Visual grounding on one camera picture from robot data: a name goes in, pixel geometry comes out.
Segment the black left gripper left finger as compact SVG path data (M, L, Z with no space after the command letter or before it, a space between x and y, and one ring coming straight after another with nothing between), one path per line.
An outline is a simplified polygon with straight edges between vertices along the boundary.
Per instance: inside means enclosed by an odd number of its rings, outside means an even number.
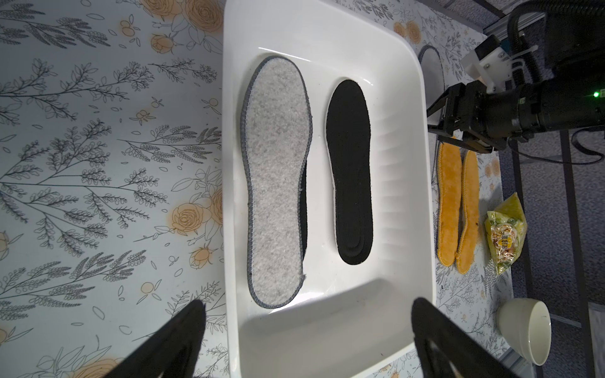
M108 377L192 377L206 329L206 307L187 304Z

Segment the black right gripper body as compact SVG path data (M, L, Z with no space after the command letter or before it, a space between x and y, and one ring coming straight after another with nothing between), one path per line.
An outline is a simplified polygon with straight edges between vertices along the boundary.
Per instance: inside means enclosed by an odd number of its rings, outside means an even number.
M439 141L491 154L503 151L509 140L527 142L534 137L534 86L523 84L488 94L476 80L448 88L428 109L428 131Z

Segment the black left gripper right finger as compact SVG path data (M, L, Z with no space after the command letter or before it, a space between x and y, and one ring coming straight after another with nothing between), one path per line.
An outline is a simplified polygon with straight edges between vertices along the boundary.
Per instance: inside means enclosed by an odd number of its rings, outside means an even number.
M411 324L425 377L515 376L427 299L414 300Z

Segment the grey felt insole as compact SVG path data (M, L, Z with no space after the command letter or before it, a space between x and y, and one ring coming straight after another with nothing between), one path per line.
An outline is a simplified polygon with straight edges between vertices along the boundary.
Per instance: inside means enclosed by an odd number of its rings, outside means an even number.
M439 51L431 45L422 47L418 60L424 77L425 102L427 107L430 107L446 89L444 68Z
M247 283L262 308L288 305L303 286L299 185L313 136L307 88L297 65L264 59L239 120L247 182Z

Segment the orange fuzzy insole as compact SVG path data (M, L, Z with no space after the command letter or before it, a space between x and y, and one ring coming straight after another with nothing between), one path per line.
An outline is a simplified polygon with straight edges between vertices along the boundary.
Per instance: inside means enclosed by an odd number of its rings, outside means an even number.
M442 143L437 159L439 219L437 256L443 266L455 262L462 201L463 163L457 146Z
M479 171L477 154L466 153L463 162L462 203L464 225L458 242L456 267L458 272L466 274L474 263L474 251L479 238Z

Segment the black foam insole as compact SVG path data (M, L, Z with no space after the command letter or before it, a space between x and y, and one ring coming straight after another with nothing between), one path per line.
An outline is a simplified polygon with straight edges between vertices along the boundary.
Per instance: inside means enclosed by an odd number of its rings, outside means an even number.
M349 265L367 260L373 246L370 177L371 124L362 88L338 84L326 118L326 143L334 186L337 250Z
M307 166L304 165L299 185L299 228L301 235L302 257L307 252L308 223L307 223Z

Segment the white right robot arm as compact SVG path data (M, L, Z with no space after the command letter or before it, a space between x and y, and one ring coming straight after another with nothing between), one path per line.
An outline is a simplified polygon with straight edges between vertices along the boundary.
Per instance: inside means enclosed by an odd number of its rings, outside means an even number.
M543 14L545 80L519 30L520 18ZM475 81L448 88L428 107L428 131L469 151L503 151L545 132L604 128L604 3L527 1L507 20L510 53L490 36L467 57Z

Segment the white plastic storage box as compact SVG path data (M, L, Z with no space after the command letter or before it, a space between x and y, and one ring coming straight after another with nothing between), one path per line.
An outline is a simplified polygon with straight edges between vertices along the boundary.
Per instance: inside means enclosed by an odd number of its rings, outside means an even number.
M411 45L331 1L229 1L225 6L222 163L229 370L233 377L365 377L414 348L411 308L435 299L429 142L421 66ZM306 279L267 310L247 284L247 182L239 146L245 91L261 61L302 73L314 135L308 158ZM362 88L371 124L373 246L350 266L337 252L325 138L329 100Z

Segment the white bowl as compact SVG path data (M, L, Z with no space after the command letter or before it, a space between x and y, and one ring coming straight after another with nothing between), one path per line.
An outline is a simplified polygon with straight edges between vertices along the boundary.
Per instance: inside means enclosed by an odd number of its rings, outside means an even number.
M509 346L536 366L542 366L551 350L551 316L540 300L515 298L496 315L497 327Z

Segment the yellow-green snack bag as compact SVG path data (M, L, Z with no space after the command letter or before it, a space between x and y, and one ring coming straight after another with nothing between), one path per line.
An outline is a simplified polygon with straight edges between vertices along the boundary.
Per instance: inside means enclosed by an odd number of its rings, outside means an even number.
M496 275L506 272L518 260L526 240L528 225L518 193L488 211L486 239Z

